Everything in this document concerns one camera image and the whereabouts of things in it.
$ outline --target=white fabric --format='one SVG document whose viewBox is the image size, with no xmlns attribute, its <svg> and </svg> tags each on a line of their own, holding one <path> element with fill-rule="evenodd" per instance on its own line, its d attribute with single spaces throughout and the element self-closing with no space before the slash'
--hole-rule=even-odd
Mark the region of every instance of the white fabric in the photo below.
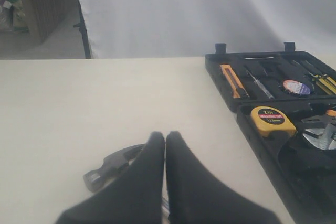
<svg viewBox="0 0 336 224">
<path fill-rule="evenodd" d="M 336 51 L 335 0 L 80 0 L 94 58 Z"/>
</svg>

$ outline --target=tape measure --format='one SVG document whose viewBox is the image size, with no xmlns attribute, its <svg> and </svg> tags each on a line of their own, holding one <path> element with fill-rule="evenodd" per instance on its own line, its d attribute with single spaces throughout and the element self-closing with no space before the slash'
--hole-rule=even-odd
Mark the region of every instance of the tape measure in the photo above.
<svg viewBox="0 0 336 224">
<path fill-rule="evenodd" d="M 263 137 L 268 137 L 272 131 L 286 131 L 290 137 L 297 132 L 288 117 L 276 108 L 267 106 L 255 107 L 251 111 L 251 118 Z"/>
</svg>

